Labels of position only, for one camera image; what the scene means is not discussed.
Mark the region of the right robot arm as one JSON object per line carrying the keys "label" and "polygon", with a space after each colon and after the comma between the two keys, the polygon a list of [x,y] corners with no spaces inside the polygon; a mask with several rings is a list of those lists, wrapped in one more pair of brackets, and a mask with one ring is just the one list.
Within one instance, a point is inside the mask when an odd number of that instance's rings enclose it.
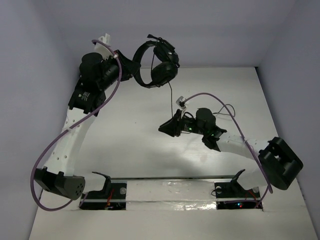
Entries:
{"label": "right robot arm", "polygon": [[178,109],[158,130],[171,137],[179,137],[182,132],[198,134],[210,150],[255,161],[258,164],[256,170],[247,172],[242,169],[231,180],[231,192],[238,197],[256,187],[273,186],[287,190],[304,167],[282,138],[256,140],[231,134],[217,126],[216,117],[208,108],[199,108],[195,117],[188,117]]}

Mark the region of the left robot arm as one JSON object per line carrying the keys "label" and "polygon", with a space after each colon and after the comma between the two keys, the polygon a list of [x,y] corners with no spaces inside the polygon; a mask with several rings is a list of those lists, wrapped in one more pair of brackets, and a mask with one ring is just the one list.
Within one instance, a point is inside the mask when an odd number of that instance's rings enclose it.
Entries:
{"label": "left robot arm", "polygon": [[112,84],[127,81],[141,64],[125,57],[119,50],[108,57],[98,52],[85,54],[79,65],[79,80],[68,103],[62,136],[53,143],[54,149],[42,168],[34,171],[34,180],[47,192],[77,200],[86,181],[76,176],[75,164],[89,127],[100,109],[111,97],[105,91]]}

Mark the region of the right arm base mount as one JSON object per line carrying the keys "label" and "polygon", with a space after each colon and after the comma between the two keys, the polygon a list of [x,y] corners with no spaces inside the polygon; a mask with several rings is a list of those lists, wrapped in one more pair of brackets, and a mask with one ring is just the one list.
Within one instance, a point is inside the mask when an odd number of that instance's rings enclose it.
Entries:
{"label": "right arm base mount", "polygon": [[214,184],[211,195],[216,198],[218,210],[242,210],[263,209],[259,203],[260,193],[254,193],[253,189],[245,190],[239,183],[238,178],[245,170],[240,170],[230,181]]}

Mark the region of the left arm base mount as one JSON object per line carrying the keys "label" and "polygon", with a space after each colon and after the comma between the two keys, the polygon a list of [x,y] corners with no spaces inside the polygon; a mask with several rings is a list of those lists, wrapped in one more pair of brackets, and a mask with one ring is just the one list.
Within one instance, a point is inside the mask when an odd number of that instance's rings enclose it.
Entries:
{"label": "left arm base mount", "polygon": [[126,210],[127,182],[113,181],[109,175],[93,171],[93,174],[105,178],[101,190],[91,190],[82,195],[78,205],[80,210],[86,211],[121,211]]}

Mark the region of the black headset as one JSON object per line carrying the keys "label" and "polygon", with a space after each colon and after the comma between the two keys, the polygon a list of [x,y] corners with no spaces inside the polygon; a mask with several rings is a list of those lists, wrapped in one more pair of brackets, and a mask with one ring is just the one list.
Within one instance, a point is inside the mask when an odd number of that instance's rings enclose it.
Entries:
{"label": "black headset", "polygon": [[162,37],[156,37],[152,34],[148,34],[147,38],[149,40],[136,50],[132,60],[140,64],[145,52],[149,48],[153,47],[153,54],[161,61],[161,63],[151,69],[150,83],[145,83],[143,81],[140,71],[137,71],[134,75],[134,79],[144,88],[159,88],[169,83],[177,76],[178,69],[180,67],[179,55],[176,53],[175,47]]}

